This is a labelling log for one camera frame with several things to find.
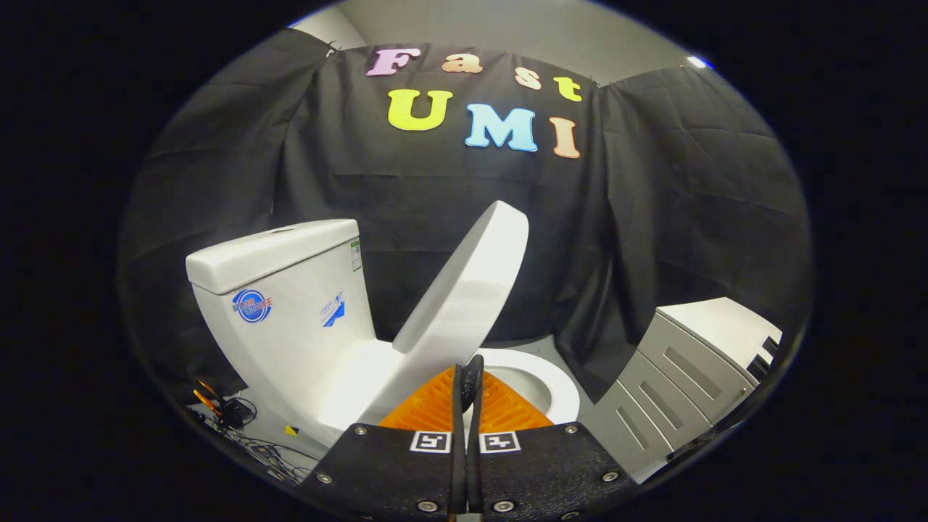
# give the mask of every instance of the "toilet tank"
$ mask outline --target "toilet tank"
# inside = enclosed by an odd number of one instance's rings
[[[352,347],[376,339],[357,223],[330,219],[211,246],[187,278],[216,342],[249,388],[312,430]]]

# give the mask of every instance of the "label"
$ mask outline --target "label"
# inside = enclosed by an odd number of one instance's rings
[[[419,451],[422,453],[450,453],[451,452],[451,432],[450,431],[417,431],[412,437],[410,451]]]
[[[351,243],[351,270],[358,271],[361,268],[361,241]]]
[[[335,320],[345,316],[345,302],[342,299],[342,293],[338,292],[329,302],[319,310],[319,323],[323,328],[329,328],[335,324]]]
[[[514,431],[480,434],[480,453],[507,453],[521,450],[519,438],[516,437]]]
[[[246,288],[232,298],[232,311],[245,322],[261,322],[271,313],[271,298],[265,299],[257,290]]]

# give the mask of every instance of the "blue letter m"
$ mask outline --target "blue letter m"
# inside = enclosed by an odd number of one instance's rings
[[[467,109],[473,114],[473,124],[470,127],[470,136],[464,140],[465,144],[471,147],[486,147],[490,144],[490,140],[486,138],[486,133],[489,132],[497,147],[502,147],[506,138],[512,134],[509,141],[510,149],[527,152],[538,150],[538,146],[532,140],[534,112],[516,108],[509,112],[506,120],[500,120],[496,111],[485,103],[471,103]]]

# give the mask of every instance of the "orange gripper pad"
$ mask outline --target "orange gripper pad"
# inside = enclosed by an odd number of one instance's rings
[[[421,431],[453,431],[451,392],[455,367],[435,375],[391,411],[380,426]]]
[[[498,433],[552,426],[544,413],[493,374],[483,372],[480,433]]]

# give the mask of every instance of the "black curtain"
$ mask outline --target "black curtain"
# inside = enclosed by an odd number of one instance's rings
[[[366,76],[386,48],[421,55]],[[283,31],[231,63],[174,117],[139,173],[122,230],[120,285],[130,327],[174,394],[195,378],[244,384],[200,316],[184,257],[277,226],[356,219],[378,337],[391,340],[480,213],[526,213],[519,277],[488,342],[554,333],[594,400],[654,308],[726,295],[788,335],[809,274],[802,192],[763,120],[708,70],[664,70],[599,88],[544,62],[480,47],[398,43],[343,50]],[[479,73],[445,57],[480,58]],[[541,89],[515,82],[538,73]],[[559,93],[570,77],[582,99]],[[394,89],[453,93],[444,121],[404,131]],[[500,118],[533,111],[538,150],[470,147],[466,106]],[[553,153],[550,117],[575,122],[577,159]]]

